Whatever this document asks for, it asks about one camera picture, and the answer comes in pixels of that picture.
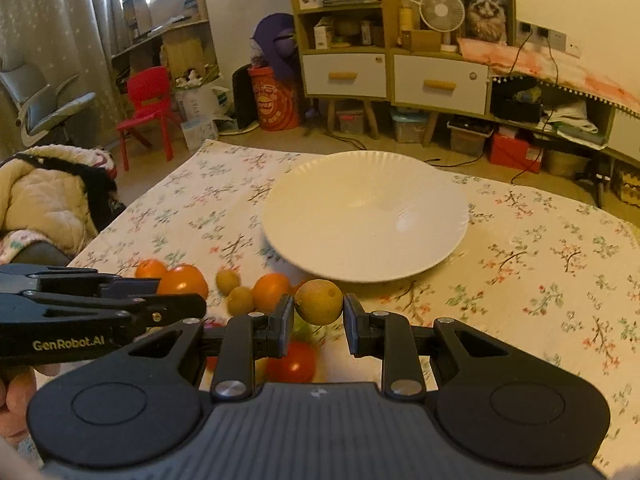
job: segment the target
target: framed picture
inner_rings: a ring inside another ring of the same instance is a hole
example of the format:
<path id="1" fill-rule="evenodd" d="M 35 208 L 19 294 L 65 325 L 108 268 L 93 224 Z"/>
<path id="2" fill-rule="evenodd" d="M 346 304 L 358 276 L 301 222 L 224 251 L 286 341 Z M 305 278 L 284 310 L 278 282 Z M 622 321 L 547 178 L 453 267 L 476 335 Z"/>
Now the framed picture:
<path id="1" fill-rule="evenodd" d="M 459 38 L 513 45 L 516 37 L 516 0 L 462 0 L 465 23 Z"/>

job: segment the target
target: red chair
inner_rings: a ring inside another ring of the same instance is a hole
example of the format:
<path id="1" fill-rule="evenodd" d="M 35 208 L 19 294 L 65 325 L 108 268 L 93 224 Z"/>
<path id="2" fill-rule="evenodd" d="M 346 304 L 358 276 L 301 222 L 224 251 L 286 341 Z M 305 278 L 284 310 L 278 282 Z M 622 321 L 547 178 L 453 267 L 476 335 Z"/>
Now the red chair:
<path id="1" fill-rule="evenodd" d="M 146 148 L 151 148 L 151 143 L 140 135 L 134 127 L 155 119 L 160 119 L 166 160 L 169 161 L 174 158 L 174 150 L 171 147 L 171 141 L 166 130 L 166 120 L 169 119 L 178 126 L 180 126 L 180 121 L 171 112 L 171 83 L 166 69 L 163 66 L 155 66 L 131 76 L 127 81 L 127 92 L 129 93 L 129 101 L 136 109 L 136 113 L 131 119 L 122 121 L 116 126 L 120 134 L 120 151 L 122 152 L 124 171 L 129 171 L 126 144 L 127 133 L 130 133 Z"/>

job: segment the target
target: white bowl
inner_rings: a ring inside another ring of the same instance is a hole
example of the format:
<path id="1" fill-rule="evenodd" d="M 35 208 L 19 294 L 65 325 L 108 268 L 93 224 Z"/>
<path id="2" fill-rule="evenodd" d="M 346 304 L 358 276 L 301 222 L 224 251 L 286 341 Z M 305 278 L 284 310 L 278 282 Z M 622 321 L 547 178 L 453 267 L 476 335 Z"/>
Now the white bowl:
<path id="1" fill-rule="evenodd" d="M 330 280 L 388 282 L 440 263 L 460 243 L 468 203 L 440 170 L 388 152 L 343 152 L 281 176 L 264 234 L 286 260 Z"/>

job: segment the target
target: drawer handle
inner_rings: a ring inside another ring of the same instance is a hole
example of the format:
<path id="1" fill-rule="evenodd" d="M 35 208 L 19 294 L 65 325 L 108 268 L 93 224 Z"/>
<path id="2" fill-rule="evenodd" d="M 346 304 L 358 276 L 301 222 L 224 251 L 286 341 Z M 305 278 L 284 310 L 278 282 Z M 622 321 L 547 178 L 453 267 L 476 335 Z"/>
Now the drawer handle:
<path id="1" fill-rule="evenodd" d="M 329 72 L 329 79 L 336 81 L 353 81 L 357 77 L 357 72 Z"/>
<path id="2" fill-rule="evenodd" d="M 451 83 L 449 81 L 437 81 L 434 79 L 425 79 L 424 85 L 428 86 L 429 88 L 435 88 L 437 90 L 448 90 L 450 92 L 453 92 L 456 89 L 456 86 L 458 86 L 455 83 Z"/>

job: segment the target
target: human hand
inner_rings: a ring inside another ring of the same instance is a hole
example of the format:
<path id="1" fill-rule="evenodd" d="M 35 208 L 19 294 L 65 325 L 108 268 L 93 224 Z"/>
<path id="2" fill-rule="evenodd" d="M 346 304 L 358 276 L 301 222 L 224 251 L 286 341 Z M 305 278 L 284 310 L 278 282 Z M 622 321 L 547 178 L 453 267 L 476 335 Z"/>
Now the human hand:
<path id="1" fill-rule="evenodd" d="M 53 377 L 60 371 L 60 365 L 36 367 L 41 374 Z M 0 368 L 0 440 L 6 440 L 17 447 L 27 437 L 27 405 L 36 392 L 33 368 Z"/>

